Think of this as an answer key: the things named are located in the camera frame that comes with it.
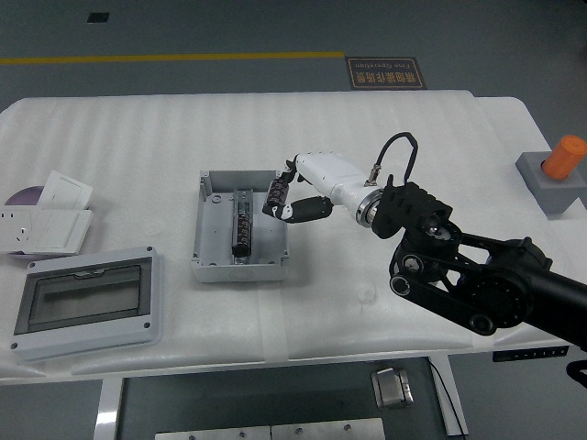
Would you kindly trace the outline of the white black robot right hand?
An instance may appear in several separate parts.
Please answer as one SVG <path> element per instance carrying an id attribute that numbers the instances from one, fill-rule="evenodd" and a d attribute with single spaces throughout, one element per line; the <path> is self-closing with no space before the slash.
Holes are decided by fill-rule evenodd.
<path id="1" fill-rule="evenodd" d="M 288 203 L 290 184 L 308 182 L 317 196 Z M 271 181 L 262 212 L 288 224 L 326 218 L 335 206 L 344 206 L 351 217 L 371 227 L 382 188 L 342 155 L 335 152 L 300 154 L 288 160 L 285 169 Z"/>

